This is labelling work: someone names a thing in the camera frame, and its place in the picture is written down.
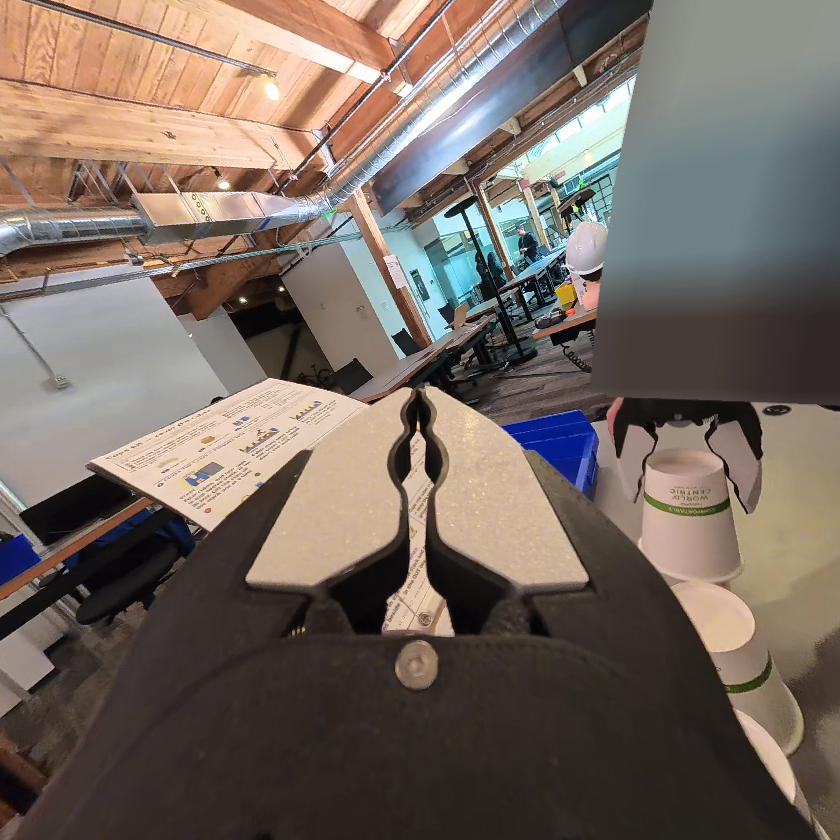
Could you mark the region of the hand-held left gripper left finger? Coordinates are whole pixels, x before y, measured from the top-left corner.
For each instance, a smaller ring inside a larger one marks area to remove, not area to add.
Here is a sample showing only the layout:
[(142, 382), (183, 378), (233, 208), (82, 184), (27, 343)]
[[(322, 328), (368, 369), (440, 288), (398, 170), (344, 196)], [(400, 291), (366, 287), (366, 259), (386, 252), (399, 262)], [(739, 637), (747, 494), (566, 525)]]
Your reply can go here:
[(380, 634), (406, 582), (417, 391), (402, 388), (331, 432), (311, 452), (248, 570), (257, 590), (332, 600), (359, 634)]

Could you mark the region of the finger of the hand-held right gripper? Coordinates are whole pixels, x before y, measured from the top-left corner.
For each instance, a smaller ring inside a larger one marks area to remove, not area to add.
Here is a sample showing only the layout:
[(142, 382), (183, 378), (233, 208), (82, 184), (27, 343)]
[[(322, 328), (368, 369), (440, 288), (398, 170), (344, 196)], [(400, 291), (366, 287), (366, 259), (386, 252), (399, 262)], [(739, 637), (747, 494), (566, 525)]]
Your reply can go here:
[(706, 432), (710, 452), (719, 457), (746, 513), (758, 506), (763, 479), (763, 430), (749, 402), (715, 402)]
[(647, 459), (658, 445), (652, 401), (622, 401), (614, 417), (614, 448), (626, 497), (639, 497)]

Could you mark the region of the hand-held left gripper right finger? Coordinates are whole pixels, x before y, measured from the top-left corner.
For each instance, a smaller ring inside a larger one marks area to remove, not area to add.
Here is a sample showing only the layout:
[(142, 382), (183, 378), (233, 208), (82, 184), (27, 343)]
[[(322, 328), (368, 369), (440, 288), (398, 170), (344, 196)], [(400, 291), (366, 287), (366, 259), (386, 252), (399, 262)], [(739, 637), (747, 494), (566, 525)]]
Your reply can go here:
[(427, 576), (455, 634), (479, 634), (505, 601), (585, 591), (588, 575), (528, 453), (437, 387), (420, 391)]

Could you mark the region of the white paper cup green band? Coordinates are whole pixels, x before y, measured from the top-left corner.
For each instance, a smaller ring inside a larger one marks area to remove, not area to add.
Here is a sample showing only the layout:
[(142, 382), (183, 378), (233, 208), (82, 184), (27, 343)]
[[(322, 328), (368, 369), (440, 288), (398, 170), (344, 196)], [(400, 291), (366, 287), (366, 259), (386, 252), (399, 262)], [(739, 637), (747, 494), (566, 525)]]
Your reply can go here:
[(805, 723), (747, 604), (731, 591), (683, 581), (671, 591), (706, 648), (735, 710), (768, 732), (786, 757), (800, 748)]
[(742, 572), (722, 460), (707, 451), (653, 453), (644, 472), (639, 546), (662, 575), (723, 585)]
[(753, 749), (758, 754), (765, 769), (770, 773), (774, 782), (784, 794), (784, 797), (810, 824), (817, 838), (829, 839), (830, 837), (822, 825), (812, 814), (791, 764), (778, 743), (774, 741), (772, 736), (758, 722), (753, 720), (745, 712), (735, 709), (734, 713), (745, 735), (750, 740)]

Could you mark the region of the blue plastic bin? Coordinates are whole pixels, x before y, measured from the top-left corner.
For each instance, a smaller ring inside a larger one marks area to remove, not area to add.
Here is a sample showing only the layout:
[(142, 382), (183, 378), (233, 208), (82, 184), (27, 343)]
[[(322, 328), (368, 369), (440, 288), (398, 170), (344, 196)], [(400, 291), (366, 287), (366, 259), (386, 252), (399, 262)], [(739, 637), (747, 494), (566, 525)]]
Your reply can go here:
[(600, 440), (580, 410), (503, 425), (524, 449), (538, 453), (591, 501)]

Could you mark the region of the printed instruction sheet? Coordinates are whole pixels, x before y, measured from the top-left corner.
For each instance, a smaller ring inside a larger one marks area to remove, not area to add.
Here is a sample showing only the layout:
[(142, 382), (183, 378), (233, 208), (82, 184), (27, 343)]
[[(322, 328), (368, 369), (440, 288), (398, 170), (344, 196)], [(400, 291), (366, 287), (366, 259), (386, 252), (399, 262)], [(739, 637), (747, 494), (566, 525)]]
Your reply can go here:
[[(93, 458), (87, 467), (215, 536), (251, 501), (266, 501), (272, 480), (274, 488), (288, 481), (288, 495), (278, 502), (278, 511), (255, 526), (255, 548), (246, 551), (246, 577), (312, 450), (370, 406), (307, 385), (266, 380)], [(387, 634), (448, 629), (441, 621), (445, 600), (427, 577), (425, 519), (432, 483), (424, 474), (425, 442), (418, 431), (416, 407), (412, 467), (403, 483), (411, 564), (406, 582), (388, 601), (382, 626)]]

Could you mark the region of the long wooden table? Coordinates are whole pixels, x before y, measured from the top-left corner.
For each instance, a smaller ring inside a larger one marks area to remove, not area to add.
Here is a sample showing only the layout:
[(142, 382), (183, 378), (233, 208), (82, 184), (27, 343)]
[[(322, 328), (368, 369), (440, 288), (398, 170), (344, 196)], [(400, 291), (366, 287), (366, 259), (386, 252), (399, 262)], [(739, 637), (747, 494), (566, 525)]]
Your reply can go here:
[(349, 394), (350, 398), (373, 404), (404, 386), (410, 387), (412, 382), (424, 382), (442, 364), (451, 361), (455, 354), (461, 355), (470, 342), (480, 340), (491, 321), (491, 317), (484, 317), (477, 322), (463, 325), (425, 350), (405, 357), (396, 366), (372, 377)]

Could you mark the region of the white hard hat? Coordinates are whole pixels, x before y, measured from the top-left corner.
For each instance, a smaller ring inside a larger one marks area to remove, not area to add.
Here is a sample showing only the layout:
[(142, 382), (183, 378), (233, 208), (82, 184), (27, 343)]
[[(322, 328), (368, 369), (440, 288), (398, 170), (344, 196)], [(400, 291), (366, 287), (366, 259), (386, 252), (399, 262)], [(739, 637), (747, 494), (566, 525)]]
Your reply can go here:
[(597, 222), (580, 222), (565, 247), (567, 269), (581, 277), (602, 270), (608, 229)]

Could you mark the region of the black office chair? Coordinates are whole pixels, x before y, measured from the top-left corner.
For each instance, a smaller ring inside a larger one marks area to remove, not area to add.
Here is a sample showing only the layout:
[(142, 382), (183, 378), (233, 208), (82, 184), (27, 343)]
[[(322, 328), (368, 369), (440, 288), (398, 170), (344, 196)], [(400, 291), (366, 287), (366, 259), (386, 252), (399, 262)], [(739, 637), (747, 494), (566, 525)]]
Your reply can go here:
[[(23, 523), (48, 547), (94, 522), (126, 512), (137, 500), (125, 486), (96, 474), (21, 512)], [(111, 624), (139, 603), (149, 610), (155, 591), (172, 575), (175, 562), (195, 549), (183, 517), (145, 502), (133, 515), (106, 528), (60, 562), (64, 574), (84, 572), (72, 592), (78, 624)]]

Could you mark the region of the wooden pillar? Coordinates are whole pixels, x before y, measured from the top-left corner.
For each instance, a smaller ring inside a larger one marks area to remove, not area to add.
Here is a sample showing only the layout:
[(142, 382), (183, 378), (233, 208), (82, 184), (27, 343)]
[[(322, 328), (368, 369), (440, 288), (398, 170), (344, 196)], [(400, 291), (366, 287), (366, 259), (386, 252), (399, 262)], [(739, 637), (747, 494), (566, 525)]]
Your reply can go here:
[(381, 273), (386, 288), (392, 296), (396, 309), (400, 312), (406, 330), (412, 336), (418, 347), (424, 350), (432, 343), (432, 339), (421, 317), (417, 305), (407, 287), (407, 280), (398, 280), (394, 271), (401, 269), (399, 259), (394, 257), (382, 231), (376, 223), (372, 210), (366, 200), (363, 190), (358, 187), (350, 195), (347, 203), (353, 220), (360, 230), (362, 239), (367, 245), (371, 257)]

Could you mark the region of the small blue bin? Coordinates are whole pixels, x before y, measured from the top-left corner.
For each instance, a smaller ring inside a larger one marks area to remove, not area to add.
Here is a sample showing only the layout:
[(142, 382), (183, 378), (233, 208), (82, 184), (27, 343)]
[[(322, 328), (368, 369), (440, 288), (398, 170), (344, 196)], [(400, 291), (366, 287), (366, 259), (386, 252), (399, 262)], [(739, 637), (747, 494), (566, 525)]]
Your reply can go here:
[(28, 538), (19, 533), (1, 532), (1, 585), (35, 567), (41, 558)]

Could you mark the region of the silver ventilation duct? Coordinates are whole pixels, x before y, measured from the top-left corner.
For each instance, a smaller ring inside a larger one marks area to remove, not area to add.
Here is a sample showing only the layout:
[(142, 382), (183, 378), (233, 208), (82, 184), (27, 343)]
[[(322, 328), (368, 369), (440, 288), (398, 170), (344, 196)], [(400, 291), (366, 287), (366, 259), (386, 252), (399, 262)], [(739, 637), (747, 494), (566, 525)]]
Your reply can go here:
[(421, 137), (570, 2), (498, 2), (418, 82), (382, 126), (355, 147), (323, 189), (305, 196), (260, 192), (141, 193), (133, 210), (26, 208), (2, 212), (1, 255), (41, 246), (135, 237), (145, 245), (251, 235), (307, 224), (335, 210)]

